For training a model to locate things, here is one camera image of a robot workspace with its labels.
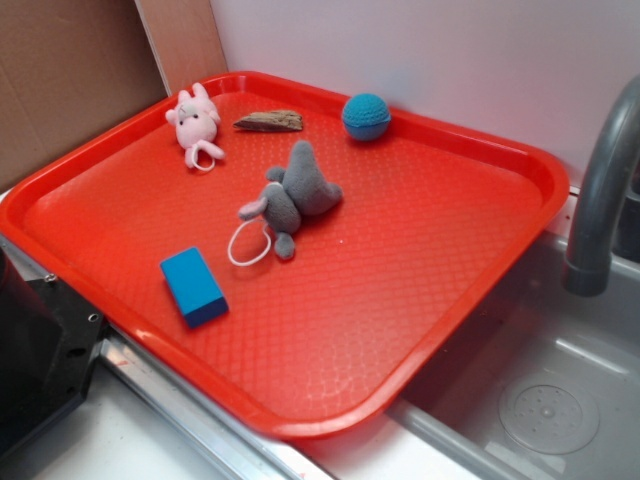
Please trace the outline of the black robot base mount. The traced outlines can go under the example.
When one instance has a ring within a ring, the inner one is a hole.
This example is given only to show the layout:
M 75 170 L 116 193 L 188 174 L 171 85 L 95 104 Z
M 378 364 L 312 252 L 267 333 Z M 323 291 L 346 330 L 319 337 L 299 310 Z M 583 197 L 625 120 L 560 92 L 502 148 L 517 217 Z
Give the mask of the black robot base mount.
M 24 279 L 1 254 L 1 457 L 87 397 L 105 319 L 62 280 Z

